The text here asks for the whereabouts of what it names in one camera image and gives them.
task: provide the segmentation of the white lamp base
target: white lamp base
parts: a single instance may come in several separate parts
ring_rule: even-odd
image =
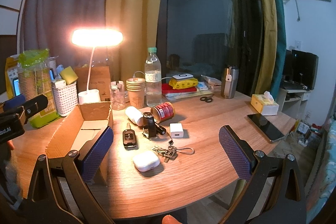
[[[99,90],[86,90],[78,93],[79,104],[99,103]]]

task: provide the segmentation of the plastic water bottle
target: plastic water bottle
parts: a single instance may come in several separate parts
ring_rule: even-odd
[[[156,55],[156,48],[148,48],[148,56],[145,63],[146,99],[150,107],[161,104],[161,63]]]

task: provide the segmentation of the red book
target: red book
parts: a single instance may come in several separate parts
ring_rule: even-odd
[[[181,89],[181,90],[173,90],[173,87],[170,86],[167,83],[162,84],[162,94],[167,94],[167,93],[182,93],[182,92],[196,92],[197,89],[195,86],[192,88],[187,88],[187,89]]]

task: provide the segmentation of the open cardboard box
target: open cardboard box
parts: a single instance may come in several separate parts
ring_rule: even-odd
[[[69,151],[80,150],[103,127],[113,125],[111,102],[76,105],[53,133],[45,150],[48,158],[64,157]],[[108,154],[93,178],[95,183],[106,184]]]

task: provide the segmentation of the thermos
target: thermos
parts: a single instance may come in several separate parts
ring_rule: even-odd
[[[224,69],[222,75],[221,95],[226,99],[232,99],[235,96],[239,69],[236,66],[230,66]]]

